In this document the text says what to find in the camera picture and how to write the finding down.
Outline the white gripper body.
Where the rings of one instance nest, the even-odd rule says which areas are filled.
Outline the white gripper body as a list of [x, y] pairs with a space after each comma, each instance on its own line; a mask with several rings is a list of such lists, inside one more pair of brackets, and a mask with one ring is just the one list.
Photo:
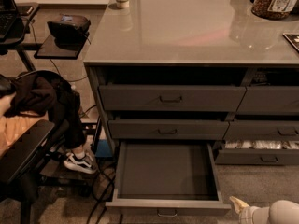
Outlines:
[[239, 224], [269, 224], [269, 208], [250, 206], [244, 208], [239, 215]]

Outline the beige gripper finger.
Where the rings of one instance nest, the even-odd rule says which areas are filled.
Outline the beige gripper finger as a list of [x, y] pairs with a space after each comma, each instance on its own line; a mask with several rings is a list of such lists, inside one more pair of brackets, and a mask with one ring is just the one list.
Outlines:
[[240, 214], [246, 207], [249, 207], [247, 203], [236, 198], [235, 196], [231, 196], [230, 201], [233, 203], [235, 212], [237, 214]]

